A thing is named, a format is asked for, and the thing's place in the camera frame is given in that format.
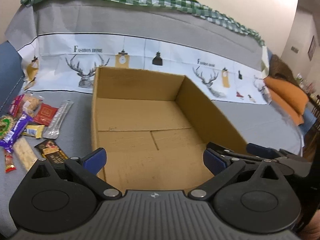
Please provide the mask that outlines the brown cardboard box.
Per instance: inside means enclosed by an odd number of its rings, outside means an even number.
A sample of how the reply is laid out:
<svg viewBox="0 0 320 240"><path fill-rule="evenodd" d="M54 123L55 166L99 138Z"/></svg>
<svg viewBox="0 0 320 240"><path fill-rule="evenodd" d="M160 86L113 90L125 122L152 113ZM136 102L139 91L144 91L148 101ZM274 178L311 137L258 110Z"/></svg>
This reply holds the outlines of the brown cardboard box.
<svg viewBox="0 0 320 240"><path fill-rule="evenodd" d="M209 142L247 145L188 77L115 67L96 71L91 136L107 152L98 177L120 192L189 191L213 176L203 163Z"/></svg>

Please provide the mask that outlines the small framed picture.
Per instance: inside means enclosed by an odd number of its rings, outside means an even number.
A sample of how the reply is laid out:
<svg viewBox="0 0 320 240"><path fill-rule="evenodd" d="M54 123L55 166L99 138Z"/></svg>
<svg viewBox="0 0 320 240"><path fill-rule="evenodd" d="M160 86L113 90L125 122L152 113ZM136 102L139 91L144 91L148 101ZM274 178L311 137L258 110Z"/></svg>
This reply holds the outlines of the small framed picture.
<svg viewBox="0 0 320 240"><path fill-rule="evenodd" d="M315 50L316 50L316 39L315 39L315 36L313 36L312 40L311 40L311 43L310 43L310 46L309 46L309 49L308 49L308 58L309 58L310 61L313 58Z"/></svg>

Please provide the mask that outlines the grey deer print cloth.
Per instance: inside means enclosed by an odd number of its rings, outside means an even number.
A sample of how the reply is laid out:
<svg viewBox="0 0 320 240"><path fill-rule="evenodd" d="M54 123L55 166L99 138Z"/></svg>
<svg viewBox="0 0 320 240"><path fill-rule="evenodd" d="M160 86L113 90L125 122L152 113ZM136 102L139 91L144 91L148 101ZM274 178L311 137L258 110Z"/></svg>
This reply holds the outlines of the grey deer print cloth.
<svg viewBox="0 0 320 240"><path fill-rule="evenodd" d="M214 103L221 88L237 118L237 92L249 92L260 72L211 52L209 24L186 14L136 9L98 0L52 0L16 12L5 33L25 62L37 58L36 89L79 89L80 70L142 69L188 77ZM300 201L285 177L261 162L209 200L184 190L126 190L106 200L37 161L14 193L14 239L296 239Z"/></svg>

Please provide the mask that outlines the round puffed grain cake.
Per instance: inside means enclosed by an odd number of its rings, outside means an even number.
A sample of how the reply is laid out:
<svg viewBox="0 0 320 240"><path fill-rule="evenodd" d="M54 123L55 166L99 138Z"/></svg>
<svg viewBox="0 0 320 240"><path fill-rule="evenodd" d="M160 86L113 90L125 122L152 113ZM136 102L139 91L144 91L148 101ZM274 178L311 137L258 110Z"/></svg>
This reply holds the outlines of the round puffed grain cake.
<svg viewBox="0 0 320 240"><path fill-rule="evenodd" d="M0 139L14 127L15 119L10 115L3 115L0 117Z"/></svg>

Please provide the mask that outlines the red peanut snack bag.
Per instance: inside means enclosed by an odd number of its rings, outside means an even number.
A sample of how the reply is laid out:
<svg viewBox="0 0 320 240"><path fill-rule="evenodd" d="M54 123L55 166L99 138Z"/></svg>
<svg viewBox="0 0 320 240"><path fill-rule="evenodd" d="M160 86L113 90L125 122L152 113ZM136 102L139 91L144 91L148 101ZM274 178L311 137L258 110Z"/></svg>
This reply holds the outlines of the red peanut snack bag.
<svg viewBox="0 0 320 240"><path fill-rule="evenodd" d="M9 106L8 113L14 118L19 118L23 112L34 117L40 105L43 102L43 97L33 93L25 93L14 98Z"/></svg>

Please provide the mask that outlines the purple Alpenliebe candy bar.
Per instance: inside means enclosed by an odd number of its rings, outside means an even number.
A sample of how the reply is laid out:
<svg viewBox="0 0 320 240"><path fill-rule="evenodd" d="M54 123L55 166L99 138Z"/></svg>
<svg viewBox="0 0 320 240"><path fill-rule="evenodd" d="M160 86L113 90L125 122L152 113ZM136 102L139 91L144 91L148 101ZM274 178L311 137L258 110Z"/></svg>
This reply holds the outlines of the purple Alpenliebe candy bar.
<svg viewBox="0 0 320 240"><path fill-rule="evenodd" d="M26 112L22 112L22 115L16 121L16 124L1 140L1 147L3 147L8 153L12 153L14 143L20 137L29 122L31 122L32 120L33 118L29 114L27 114Z"/></svg>

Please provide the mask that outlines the brown blanket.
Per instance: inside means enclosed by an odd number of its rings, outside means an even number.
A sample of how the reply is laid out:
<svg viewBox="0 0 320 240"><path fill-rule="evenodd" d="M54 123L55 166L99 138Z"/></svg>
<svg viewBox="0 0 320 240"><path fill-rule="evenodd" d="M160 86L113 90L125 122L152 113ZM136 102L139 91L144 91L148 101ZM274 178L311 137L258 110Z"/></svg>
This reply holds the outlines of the brown blanket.
<svg viewBox="0 0 320 240"><path fill-rule="evenodd" d="M281 79L298 86L298 83L293 77L293 73L289 66L276 54L273 54L270 59L269 76L274 79Z"/></svg>

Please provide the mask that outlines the red square snack packet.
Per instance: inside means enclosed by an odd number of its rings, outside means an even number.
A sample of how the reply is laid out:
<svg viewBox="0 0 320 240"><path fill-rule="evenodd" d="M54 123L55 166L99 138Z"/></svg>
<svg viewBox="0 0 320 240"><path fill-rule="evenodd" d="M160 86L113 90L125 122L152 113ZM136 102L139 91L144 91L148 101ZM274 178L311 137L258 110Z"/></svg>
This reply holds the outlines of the red square snack packet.
<svg viewBox="0 0 320 240"><path fill-rule="evenodd" d="M49 126L57 110L58 108L56 107L52 107L48 104L42 103L39 111L33 118L33 122L44 126Z"/></svg>

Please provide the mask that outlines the silver stick sachet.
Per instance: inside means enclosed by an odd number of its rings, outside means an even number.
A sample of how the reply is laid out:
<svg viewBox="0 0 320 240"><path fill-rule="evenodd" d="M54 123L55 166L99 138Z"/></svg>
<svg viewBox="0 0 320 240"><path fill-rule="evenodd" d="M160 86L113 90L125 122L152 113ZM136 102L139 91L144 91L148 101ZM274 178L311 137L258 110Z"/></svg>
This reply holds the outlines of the silver stick sachet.
<svg viewBox="0 0 320 240"><path fill-rule="evenodd" d="M60 128L62 123L71 109L73 102L71 100L65 100L61 103L57 112L55 113L49 126L43 132L43 137L46 139L57 139L60 135Z"/></svg>

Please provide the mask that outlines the small red candy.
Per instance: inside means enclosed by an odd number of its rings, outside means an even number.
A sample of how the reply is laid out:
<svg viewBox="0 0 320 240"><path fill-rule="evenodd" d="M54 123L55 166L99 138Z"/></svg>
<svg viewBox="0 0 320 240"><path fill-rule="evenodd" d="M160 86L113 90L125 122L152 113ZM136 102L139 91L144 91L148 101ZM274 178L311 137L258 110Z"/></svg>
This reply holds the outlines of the small red candy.
<svg viewBox="0 0 320 240"><path fill-rule="evenodd" d="M14 165L14 161L11 153L4 150L4 158L5 158L5 173L16 170L16 166Z"/></svg>

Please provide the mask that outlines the yellow Alpenliebe candy bar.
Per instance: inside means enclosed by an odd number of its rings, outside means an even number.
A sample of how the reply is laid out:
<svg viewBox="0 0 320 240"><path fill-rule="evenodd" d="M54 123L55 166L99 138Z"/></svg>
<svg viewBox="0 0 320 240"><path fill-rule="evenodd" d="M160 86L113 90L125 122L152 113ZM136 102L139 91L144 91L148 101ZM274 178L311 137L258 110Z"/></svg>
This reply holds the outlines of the yellow Alpenliebe candy bar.
<svg viewBox="0 0 320 240"><path fill-rule="evenodd" d="M42 132L44 128L44 125L27 125L24 131L22 132L22 135L40 139L42 138Z"/></svg>

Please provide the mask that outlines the beige wafer bar packet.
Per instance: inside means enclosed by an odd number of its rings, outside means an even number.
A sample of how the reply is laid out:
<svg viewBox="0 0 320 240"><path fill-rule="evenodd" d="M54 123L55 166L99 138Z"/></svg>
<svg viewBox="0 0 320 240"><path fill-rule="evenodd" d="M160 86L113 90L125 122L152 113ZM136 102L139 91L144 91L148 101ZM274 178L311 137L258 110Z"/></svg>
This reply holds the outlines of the beige wafer bar packet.
<svg viewBox="0 0 320 240"><path fill-rule="evenodd" d="M28 142L23 137L14 143L13 150L26 171L29 171L38 159Z"/></svg>

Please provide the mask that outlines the orange cushion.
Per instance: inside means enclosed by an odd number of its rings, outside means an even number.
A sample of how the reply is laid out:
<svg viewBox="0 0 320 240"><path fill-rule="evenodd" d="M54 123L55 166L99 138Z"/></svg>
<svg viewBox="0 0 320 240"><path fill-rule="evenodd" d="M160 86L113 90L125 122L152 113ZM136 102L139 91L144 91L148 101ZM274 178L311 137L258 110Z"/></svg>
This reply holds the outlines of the orange cushion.
<svg viewBox="0 0 320 240"><path fill-rule="evenodd" d="M272 77L264 78L264 83L285 100L299 115L303 115L309 101L307 94L298 86Z"/></svg>
<svg viewBox="0 0 320 240"><path fill-rule="evenodd" d="M272 101L274 101L286 114L288 114L296 126L304 123L303 116L298 114L284 99L269 88Z"/></svg>

